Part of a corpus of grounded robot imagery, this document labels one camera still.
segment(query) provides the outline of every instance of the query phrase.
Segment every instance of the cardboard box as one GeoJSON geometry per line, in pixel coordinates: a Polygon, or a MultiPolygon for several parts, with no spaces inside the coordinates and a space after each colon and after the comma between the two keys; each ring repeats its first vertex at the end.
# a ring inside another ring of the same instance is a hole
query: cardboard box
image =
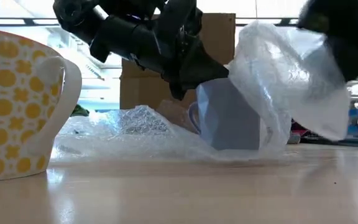
{"type": "MultiPolygon", "coordinates": [[[[234,57],[236,32],[235,14],[204,14],[200,38],[207,53],[222,64],[234,57]]],[[[131,109],[137,105],[148,105],[157,109],[163,100],[180,105],[184,110],[196,100],[195,91],[188,91],[183,101],[174,100],[168,83],[160,74],[150,70],[142,71],[135,63],[122,61],[120,87],[120,108],[131,109]]]]}

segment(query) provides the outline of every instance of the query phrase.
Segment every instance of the table surface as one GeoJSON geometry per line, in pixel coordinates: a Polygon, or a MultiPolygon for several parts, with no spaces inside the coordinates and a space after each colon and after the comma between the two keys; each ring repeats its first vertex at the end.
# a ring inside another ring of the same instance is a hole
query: table surface
{"type": "Polygon", "coordinates": [[[59,162],[0,181],[0,223],[358,223],[358,148],[294,160],[59,162]]]}

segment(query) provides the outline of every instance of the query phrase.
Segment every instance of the mug handle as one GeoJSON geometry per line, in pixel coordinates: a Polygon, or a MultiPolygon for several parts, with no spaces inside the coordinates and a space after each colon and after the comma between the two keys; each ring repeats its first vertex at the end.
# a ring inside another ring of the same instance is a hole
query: mug handle
{"type": "Polygon", "coordinates": [[[50,77],[51,73],[58,73],[59,71],[56,71],[56,69],[64,69],[65,71],[64,84],[62,84],[63,91],[55,110],[43,128],[33,135],[26,144],[29,153],[43,154],[44,152],[40,151],[42,147],[37,147],[37,145],[40,144],[40,140],[45,139],[49,141],[50,139],[52,141],[70,117],[81,94],[82,77],[80,69],[73,62],[62,57],[47,58],[37,68],[41,74],[39,75],[40,78],[50,77]]]}
{"type": "Polygon", "coordinates": [[[187,116],[189,117],[191,125],[193,125],[193,127],[196,129],[198,134],[201,134],[200,126],[196,122],[196,118],[195,118],[195,109],[196,109],[196,107],[197,107],[197,102],[193,102],[189,106],[189,109],[187,110],[187,116]]]}

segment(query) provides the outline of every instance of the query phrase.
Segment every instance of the wooden table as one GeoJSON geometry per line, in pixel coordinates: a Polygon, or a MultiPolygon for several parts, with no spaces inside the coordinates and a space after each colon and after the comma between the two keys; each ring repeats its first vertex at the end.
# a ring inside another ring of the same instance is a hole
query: wooden table
{"type": "Polygon", "coordinates": [[[358,223],[358,148],[232,164],[61,162],[0,181],[0,223],[358,223]]]}

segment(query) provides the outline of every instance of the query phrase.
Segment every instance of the mug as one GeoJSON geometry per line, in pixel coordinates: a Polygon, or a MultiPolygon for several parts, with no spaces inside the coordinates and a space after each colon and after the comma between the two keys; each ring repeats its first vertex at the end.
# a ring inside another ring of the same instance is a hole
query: mug
{"type": "Polygon", "coordinates": [[[210,146],[218,150],[259,149],[260,117],[228,78],[202,83],[196,94],[197,102],[190,105],[188,116],[210,146]]]}
{"type": "Polygon", "coordinates": [[[81,82],[79,68],[58,52],[0,31],[0,180],[46,170],[81,82]]]}

